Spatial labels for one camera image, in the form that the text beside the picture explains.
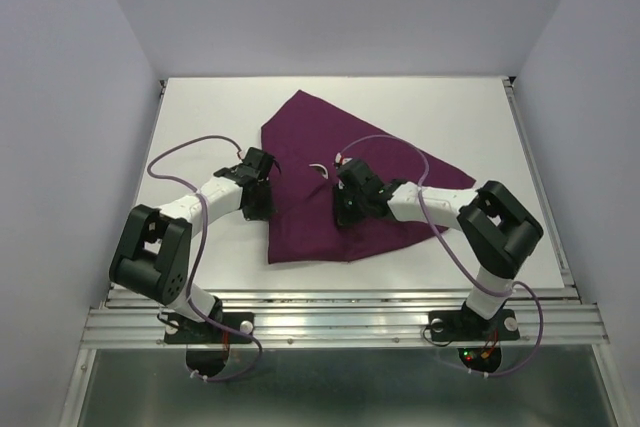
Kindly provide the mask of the stainless steel tray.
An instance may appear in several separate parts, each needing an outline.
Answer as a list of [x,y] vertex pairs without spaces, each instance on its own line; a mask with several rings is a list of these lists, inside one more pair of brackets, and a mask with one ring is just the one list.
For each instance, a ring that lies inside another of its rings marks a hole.
[[327,167],[320,163],[312,163],[309,165],[311,169],[317,172],[322,178],[328,180],[330,178]]

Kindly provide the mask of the purple cloth drape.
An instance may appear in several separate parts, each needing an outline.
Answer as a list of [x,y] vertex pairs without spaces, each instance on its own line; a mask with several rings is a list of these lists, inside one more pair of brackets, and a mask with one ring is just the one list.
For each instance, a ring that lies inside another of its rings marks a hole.
[[296,92],[261,128],[263,149],[281,171],[272,182],[276,212],[269,220],[269,263],[348,262],[403,249],[432,237],[420,222],[368,218],[339,228],[333,219],[336,154],[364,160],[385,182],[395,178],[428,186],[466,189],[475,180],[459,168],[417,152],[388,133],[304,91]]

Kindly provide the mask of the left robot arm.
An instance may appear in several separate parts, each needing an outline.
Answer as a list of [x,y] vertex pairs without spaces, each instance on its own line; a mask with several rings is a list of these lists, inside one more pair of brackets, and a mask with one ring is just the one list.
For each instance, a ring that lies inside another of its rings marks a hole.
[[161,318],[168,336],[184,333],[199,343],[250,343],[251,334],[240,326],[252,317],[225,324],[222,301],[195,284],[195,272],[211,223],[236,211],[247,221],[273,216],[269,176],[279,168],[273,155],[254,147],[239,164],[219,169],[200,187],[156,174],[149,166],[150,176],[181,183],[189,193],[160,207],[140,204],[129,212],[109,268],[110,281],[169,309]]

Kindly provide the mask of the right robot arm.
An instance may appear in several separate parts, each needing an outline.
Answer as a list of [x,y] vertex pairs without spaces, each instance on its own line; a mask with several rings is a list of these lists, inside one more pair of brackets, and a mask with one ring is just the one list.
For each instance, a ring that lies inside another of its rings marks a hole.
[[463,331],[482,337],[496,325],[496,315],[511,295],[525,260],[544,235],[538,220],[500,182],[479,188],[423,187],[407,180],[385,183],[361,159],[338,154],[334,187],[334,221],[347,227],[367,218],[427,224],[437,238],[440,230],[464,234],[479,262],[473,276],[463,275],[472,290],[460,313]]

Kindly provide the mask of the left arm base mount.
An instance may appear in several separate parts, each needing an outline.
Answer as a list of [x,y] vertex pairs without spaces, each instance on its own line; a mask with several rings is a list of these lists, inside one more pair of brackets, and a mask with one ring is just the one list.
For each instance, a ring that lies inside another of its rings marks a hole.
[[232,346],[252,345],[256,341],[251,312],[230,313],[225,318],[215,314],[214,321],[223,328],[207,321],[195,322],[177,313],[163,312],[156,318],[164,326],[163,343],[186,348],[185,364],[192,377],[204,382],[224,382],[239,377],[255,364],[252,361],[247,367],[223,373],[230,365]]

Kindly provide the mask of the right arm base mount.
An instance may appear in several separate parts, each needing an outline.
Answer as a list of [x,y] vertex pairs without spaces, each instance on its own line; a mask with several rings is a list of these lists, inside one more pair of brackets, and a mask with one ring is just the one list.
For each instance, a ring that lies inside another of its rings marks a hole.
[[490,320],[466,308],[432,311],[421,335],[435,347],[459,343],[457,351],[462,365],[487,376],[496,374],[501,366],[500,343],[520,339],[515,312],[510,309],[500,310]]

